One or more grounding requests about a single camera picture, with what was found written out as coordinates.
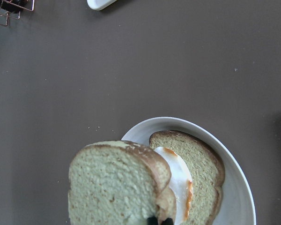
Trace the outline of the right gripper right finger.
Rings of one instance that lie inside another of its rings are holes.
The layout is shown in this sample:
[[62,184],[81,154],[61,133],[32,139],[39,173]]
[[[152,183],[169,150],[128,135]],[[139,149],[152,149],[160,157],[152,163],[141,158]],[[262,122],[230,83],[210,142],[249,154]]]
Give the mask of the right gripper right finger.
[[161,225],[173,225],[172,218],[167,218],[164,221],[162,221]]

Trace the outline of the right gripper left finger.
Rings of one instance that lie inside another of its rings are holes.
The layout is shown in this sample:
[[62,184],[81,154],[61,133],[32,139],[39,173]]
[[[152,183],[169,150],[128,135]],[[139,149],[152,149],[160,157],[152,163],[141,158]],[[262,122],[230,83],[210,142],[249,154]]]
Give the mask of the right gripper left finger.
[[158,219],[156,217],[149,217],[147,219],[147,225],[158,225]]

